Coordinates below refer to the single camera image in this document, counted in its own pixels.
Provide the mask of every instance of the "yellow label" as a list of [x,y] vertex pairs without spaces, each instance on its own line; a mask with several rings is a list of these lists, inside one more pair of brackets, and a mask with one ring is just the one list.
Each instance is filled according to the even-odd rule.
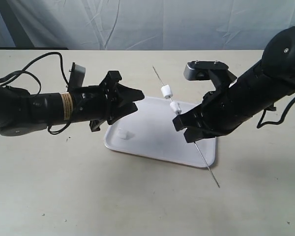
[[63,103],[63,119],[68,120],[70,119],[71,113],[73,111],[73,102],[70,93],[63,92],[60,93]]

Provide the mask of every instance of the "white backdrop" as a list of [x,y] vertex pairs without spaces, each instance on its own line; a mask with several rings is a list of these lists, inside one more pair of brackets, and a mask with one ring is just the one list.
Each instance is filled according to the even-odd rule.
[[263,49],[295,0],[8,0],[36,47]]

